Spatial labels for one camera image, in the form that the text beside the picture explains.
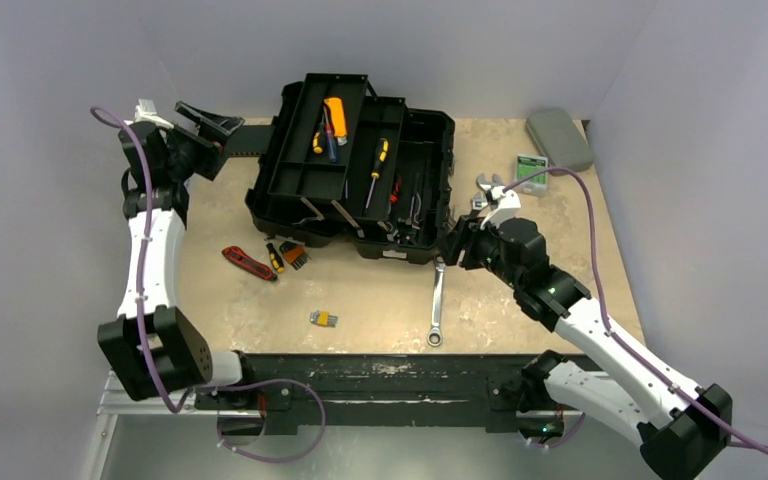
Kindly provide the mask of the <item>black yellow phillips screwdriver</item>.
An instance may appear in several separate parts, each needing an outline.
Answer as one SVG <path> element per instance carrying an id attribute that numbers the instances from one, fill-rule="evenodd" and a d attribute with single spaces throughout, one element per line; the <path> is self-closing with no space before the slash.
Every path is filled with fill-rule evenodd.
<path id="1" fill-rule="evenodd" d="M 389 151 L 389 140 L 387 138 L 381 137 L 377 143 L 377 146 L 374 152 L 373 167 L 370 174 L 371 181 L 368 189 L 367 199 L 364 204 L 364 211 L 367 211 L 370 206 L 377 180 L 380 178 L 383 165 L 388 156 L 388 151 Z"/>

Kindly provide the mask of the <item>silver ratchet wrench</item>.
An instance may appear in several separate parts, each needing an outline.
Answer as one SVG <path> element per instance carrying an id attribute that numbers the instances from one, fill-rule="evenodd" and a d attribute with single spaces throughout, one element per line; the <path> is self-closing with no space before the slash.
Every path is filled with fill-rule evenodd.
<path id="1" fill-rule="evenodd" d="M 443 291 L 446 265 L 441 257 L 434 259 L 434 286 L 432 292 L 432 312 L 430 328 L 426 341 L 432 348 L 440 347 L 443 343 L 442 316 L 443 316 Z"/>

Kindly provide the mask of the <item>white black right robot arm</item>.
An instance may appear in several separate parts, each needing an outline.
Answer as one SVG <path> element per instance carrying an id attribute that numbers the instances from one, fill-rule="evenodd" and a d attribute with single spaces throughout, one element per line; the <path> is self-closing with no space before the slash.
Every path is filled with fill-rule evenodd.
<path id="1" fill-rule="evenodd" d="M 695 479 L 727 446 L 733 401 L 719 385 L 701 387 L 630 335 L 574 276 L 553 265 L 535 222 L 500 226 L 463 216 L 441 243 L 449 266 L 491 272 L 521 311 L 579 348 L 599 378 L 553 351 L 523 370 L 523 402 L 574 407 L 638 448 L 661 479 Z"/>

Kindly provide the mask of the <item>orange utility knife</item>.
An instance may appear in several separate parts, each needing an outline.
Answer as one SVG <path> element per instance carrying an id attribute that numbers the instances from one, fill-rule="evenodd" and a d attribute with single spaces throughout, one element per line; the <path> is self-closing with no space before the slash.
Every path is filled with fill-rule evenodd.
<path id="1" fill-rule="evenodd" d="M 324 105 L 329 111 L 329 119 L 337 144 L 339 146 L 346 145 L 348 143 L 348 123 L 343 100 L 336 96 L 326 97 Z"/>

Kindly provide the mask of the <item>red blue small screwdriver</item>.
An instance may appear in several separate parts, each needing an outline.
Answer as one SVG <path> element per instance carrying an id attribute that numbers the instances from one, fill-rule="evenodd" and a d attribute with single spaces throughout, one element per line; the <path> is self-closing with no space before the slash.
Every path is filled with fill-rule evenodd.
<path id="1" fill-rule="evenodd" d="M 330 121 L 330 114 L 327 110 L 323 112 L 324 130 L 326 134 L 326 151 L 331 163 L 337 164 L 339 162 L 338 148 L 334 130 Z"/>

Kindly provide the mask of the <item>black network switch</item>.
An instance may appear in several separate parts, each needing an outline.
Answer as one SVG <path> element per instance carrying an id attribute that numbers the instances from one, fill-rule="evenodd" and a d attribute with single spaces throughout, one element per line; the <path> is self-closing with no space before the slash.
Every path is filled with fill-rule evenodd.
<path id="1" fill-rule="evenodd" d="M 223 147 L 228 157 L 259 157 L 270 147 L 274 127 L 272 125 L 241 125 L 229 136 Z"/>

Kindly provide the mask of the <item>red handled adjustable wrench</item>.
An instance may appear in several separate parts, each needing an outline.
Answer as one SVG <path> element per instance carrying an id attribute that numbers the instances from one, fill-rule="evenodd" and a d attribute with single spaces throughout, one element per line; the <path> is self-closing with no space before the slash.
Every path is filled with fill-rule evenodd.
<path id="1" fill-rule="evenodd" d="M 503 179 L 498 174 L 492 174 L 490 177 L 487 177 L 485 174 L 480 174 L 476 178 L 476 185 L 483 197 L 495 187 L 506 186 Z"/>

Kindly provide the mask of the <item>green white bit box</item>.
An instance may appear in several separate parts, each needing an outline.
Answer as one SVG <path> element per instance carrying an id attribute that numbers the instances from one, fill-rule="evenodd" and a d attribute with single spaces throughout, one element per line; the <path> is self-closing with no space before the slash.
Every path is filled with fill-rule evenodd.
<path id="1" fill-rule="evenodd" d="M 542 197 L 548 191 L 548 180 L 543 172 L 549 166 L 546 157 L 520 153 L 516 157 L 514 180 L 519 193 Z"/>

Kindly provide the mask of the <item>black plastic toolbox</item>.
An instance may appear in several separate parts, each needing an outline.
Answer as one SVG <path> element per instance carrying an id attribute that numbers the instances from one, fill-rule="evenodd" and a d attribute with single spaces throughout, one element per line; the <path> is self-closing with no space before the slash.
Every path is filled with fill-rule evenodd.
<path id="1" fill-rule="evenodd" d="M 329 161 L 326 136 L 325 151 L 312 151 L 320 115 L 328 111 L 324 99 L 332 96 L 343 100 L 348 123 L 348 143 L 337 144 L 337 164 Z M 258 175 L 245 195 L 259 231 L 314 248 L 345 235 L 366 259 L 434 261 L 452 217 L 455 122 L 448 114 L 381 96 L 364 75 L 309 73 L 284 86 L 281 109 L 268 125 L 274 127 L 270 147 L 257 157 Z M 388 156 L 364 211 L 381 137 L 389 140 Z M 408 209 L 415 173 L 424 175 L 423 203 L 433 227 L 427 241 L 407 245 L 396 219 Z M 396 174 L 403 184 L 399 201 L 391 205 Z"/>

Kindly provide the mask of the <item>steel claw hammer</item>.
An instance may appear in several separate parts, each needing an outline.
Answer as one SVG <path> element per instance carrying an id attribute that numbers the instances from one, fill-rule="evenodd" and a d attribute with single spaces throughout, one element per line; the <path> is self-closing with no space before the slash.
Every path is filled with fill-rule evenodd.
<path id="1" fill-rule="evenodd" d="M 408 202 L 408 209 L 404 211 L 402 216 L 398 216 L 396 221 L 400 226 L 406 226 L 411 229 L 418 230 L 422 207 L 423 175 L 421 173 L 415 173 L 410 182 L 410 186 L 410 200 Z"/>

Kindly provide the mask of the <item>grey plastic case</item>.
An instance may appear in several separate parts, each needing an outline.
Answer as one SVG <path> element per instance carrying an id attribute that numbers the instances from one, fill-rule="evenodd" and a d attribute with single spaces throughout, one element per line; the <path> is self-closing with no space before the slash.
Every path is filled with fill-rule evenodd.
<path id="1" fill-rule="evenodd" d="M 530 115 L 526 119 L 526 131 L 552 167 L 582 172 L 596 159 L 585 136 L 565 109 L 547 109 Z"/>

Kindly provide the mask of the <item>small black adjustable wrench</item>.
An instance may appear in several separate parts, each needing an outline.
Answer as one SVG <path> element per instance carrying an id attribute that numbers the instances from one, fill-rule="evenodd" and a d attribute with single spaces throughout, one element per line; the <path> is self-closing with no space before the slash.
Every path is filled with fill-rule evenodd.
<path id="1" fill-rule="evenodd" d="M 486 194 L 483 192 L 476 193 L 470 201 L 470 214 L 479 215 L 489 204 Z"/>

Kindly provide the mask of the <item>short black yellow screwdriver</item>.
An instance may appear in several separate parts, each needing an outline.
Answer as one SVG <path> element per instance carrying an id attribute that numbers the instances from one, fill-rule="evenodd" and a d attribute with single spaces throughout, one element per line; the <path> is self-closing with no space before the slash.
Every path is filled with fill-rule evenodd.
<path id="1" fill-rule="evenodd" d="M 322 154 L 325 151 L 325 126 L 326 126 L 326 119 L 325 114 L 322 113 L 320 115 L 319 122 L 317 124 L 315 133 L 312 138 L 312 151 L 314 154 Z"/>

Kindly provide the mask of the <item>black multi pliers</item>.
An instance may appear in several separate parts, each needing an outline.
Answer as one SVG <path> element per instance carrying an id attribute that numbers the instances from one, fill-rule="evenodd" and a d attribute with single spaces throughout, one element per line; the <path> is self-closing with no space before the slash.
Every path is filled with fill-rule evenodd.
<path id="1" fill-rule="evenodd" d="M 433 223 L 429 220 L 429 212 L 424 208 L 424 193 L 424 175 L 415 173 L 412 178 L 408 215 L 402 220 L 403 242 L 407 245 L 422 244 L 430 238 L 432 232 Z"/>

